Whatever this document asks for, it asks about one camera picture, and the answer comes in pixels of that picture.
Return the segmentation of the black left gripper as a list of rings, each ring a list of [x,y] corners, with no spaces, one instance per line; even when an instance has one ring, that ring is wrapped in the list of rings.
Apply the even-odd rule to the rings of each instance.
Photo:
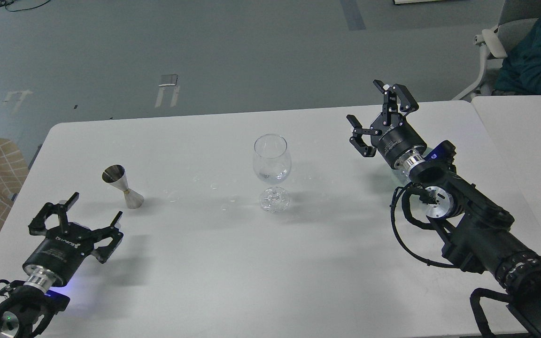
[[[45,239],[23,264],[28,278],[24,284],[32,287],[67,286],[84,259],[92,255],[99,263],[106,263],[123,240],[119,211],[107,227],[90,230],[77,223],[69,223],[67,212],[79,199],[74,192],[65,202],[47,202],[28,225],[29,234]],[[47,229],[51,215],[58,216],[59,225]]]

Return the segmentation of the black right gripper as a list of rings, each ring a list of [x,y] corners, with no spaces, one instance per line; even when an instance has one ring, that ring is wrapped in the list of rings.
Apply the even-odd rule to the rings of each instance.
[[[377,79],[373,84],[383,94],[382,111],[369,128],[363,128],[358,118],[348,114],[346,118],[353,128],[349,141],[363,157],[374,157],[379,152],[391,169],[397,169],[404,153],[419,148],[423,154],[427,148],[406,122],[406,116],[417,111],[419,104],[405,85],[389,85]],[[364,135],[370,136],[371,145],[363,141]]]

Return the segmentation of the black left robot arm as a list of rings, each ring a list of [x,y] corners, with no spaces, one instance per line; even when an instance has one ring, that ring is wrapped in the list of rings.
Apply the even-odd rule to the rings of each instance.
[[[67,201],[45,203],[28,225],[30,235],[44,239],[22,266],[26,280],[0,279],[0,338],[41,335],[70,302],[54,289],[67,286],[88,256],[106,263],[122,242],[122,212],[95,230],[69,221],[67,213],[78,198],[75,192]]]

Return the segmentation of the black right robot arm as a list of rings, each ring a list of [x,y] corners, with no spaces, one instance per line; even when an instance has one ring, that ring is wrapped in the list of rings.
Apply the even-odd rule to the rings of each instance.
[[[493,275],[503,293],[479,287],[470,295],[475,323],[484,338],[495,335],[480,303],[483,298],[504,302],[530,336],[541,338],[541,256],[511,234],[514,218],[507,210],[457,174],[456,148],[450,141],[427,151],[427,143],[407,120],[419,109],[408,88],[380,80],[373,83],[383,96],[382,111],[368,128],[349,114],[353,128],[349,141],[363,157],[379,153],[391,169],[407,177],[407,184],[395,188],[389,204],[399,245],[430,267]],[[446,263],[421,257],[404,244],[395,222],[397,206],[410,224],[439,235]]]

